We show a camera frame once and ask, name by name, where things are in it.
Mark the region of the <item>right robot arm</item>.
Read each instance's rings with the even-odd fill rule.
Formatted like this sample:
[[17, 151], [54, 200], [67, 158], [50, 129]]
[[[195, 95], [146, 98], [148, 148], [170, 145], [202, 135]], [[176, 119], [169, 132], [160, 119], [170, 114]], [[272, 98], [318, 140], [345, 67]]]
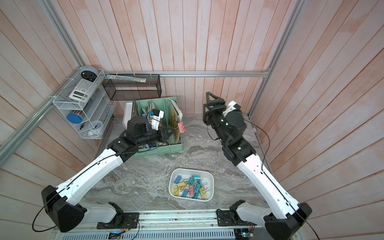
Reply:
[[234, 101], [226, 104], [210, 92], [206, 99], [203, 122], [215, 131], [224, 156], [250, 179], [268, 204], [262, 208], [239, 200], [228, 211], [217, 210], [219, 226], [256, 225], [265, 228], [274, 240], [291, 239], [307, 222], [311, 207], [299, 203], [280, 185], [244, 138], [247, 124], [240, 105]]

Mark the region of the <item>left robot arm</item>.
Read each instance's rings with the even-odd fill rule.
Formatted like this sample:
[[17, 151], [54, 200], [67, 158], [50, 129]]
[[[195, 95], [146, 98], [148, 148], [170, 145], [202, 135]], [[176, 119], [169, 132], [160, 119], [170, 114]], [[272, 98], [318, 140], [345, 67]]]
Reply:
[[115, 203], [81, 204], [85, 194], [112, 170], [139, 152], [141, 146], [166, 143], [178, 128], [168, 127], [156, 120], [153, 127], [147, 118], [135, 116], [118, 138], [89, 165], [57, 187], [51, 185], [42, 190], [42, 210], [62, 233], [79, 224], [101, 223], [104, 228], [117, 229], [125, 225], [124, 211]]

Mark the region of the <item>blue binder clip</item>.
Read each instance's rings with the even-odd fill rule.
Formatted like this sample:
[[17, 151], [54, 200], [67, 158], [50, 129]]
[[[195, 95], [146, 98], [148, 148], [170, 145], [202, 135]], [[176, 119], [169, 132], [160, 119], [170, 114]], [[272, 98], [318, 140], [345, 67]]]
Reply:
[[177, 177], [175, 178], [174, 180], [174, 184], [179, 184], [180, 182], [182, 181], [182, 176], [181, 175], [177, 175]]
[[188, 198], [189, 196], [190, 196], [190, 191], [189, 191], [189, 189], [184, 189], [184, 191], [183, 191], [181, 197], [182, 197], [182, 198]]

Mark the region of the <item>teal binder clip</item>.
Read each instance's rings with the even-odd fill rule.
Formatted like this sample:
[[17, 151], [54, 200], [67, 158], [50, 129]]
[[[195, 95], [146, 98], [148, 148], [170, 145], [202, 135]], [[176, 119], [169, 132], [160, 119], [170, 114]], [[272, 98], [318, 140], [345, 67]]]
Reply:
[[190, 177], [190, 184], [193, 184], [195, 181], [199, 181], [201, 179], [200, 176], [191, 176]]
[[198, 192], [201, 187], [202, 187], [202, 185], [200, 183], [196, 183], [195, 186], [194, 186], [194, 191]]
[[193, 195], [193, 199], [198, 199], [199, 195], [200, 195], [200, 192], [195, 192]]

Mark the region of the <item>white plastic storage box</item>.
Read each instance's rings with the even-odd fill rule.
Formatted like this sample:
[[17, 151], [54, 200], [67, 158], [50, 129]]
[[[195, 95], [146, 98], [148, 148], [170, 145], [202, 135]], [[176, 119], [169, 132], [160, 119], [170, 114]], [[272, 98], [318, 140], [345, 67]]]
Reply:
[[214, 185], [209, 172], [179, 168], [171, 174], [169, 193], [176, 199], [209, 202], [214, 196]]

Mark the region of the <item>pink binder clip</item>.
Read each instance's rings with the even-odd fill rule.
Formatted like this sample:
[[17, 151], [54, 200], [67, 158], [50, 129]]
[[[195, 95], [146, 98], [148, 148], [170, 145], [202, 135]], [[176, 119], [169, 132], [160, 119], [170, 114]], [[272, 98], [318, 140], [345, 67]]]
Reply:
[[185, 127], [184, 127], [183, 122], [178, 123], [178, 127], [179, 127], [179, 132], [180, 133], [184, 133], [185, 132]]
[[189, 195], [190, 195], [190, 196], [193, 196], [194, 193], [195, 193], [195, 191], [194, 191], [194, 185], [189, 185]]

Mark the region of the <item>yellow binder clip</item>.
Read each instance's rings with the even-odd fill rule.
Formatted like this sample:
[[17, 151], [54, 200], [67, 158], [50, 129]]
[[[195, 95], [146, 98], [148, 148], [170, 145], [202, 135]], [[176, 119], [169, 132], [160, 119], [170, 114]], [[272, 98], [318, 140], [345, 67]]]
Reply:
[[178, 186], [174, 186], [173, 191], [175, 197], [178, 197], [180, 195], [180, 188]]
[[199, 188], [199, 196], [200, 196], [200, 198], [201, 198], [202, 200], [205, 200], [206, 197], [208, 196], [208, 194], [207, 194], [207, 191], [208, 191], [208, 190], [209, 190], [209, 189], [205, 189], [204, 186], [202, 186], [202, 187]]
[[187, 186], [187, 182], [181, 182], [178, 184], [179, 191], [183, 192]]

